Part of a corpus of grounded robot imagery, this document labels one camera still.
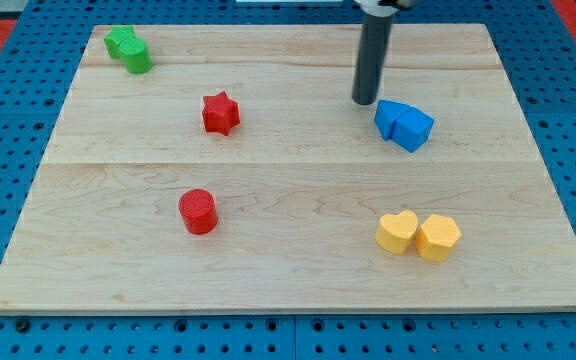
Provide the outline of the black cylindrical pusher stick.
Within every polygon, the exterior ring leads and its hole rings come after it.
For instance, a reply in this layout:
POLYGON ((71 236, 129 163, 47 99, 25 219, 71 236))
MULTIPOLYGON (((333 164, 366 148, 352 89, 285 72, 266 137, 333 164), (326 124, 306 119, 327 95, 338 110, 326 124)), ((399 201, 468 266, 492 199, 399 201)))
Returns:
POLYGON ((370 105, 377 98, 394 17, 364 16, 352 88, 356 104, 370 105))

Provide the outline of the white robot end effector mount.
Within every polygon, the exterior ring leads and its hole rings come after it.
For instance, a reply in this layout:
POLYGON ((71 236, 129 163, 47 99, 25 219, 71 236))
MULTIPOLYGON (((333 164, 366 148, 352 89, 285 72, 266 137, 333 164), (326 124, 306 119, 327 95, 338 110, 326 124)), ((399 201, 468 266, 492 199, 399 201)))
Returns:
POLYGON ((371 16, 388 17, 398 11, 408 11, 414 6, 414 0, 354 0, 360 9, 371 16))

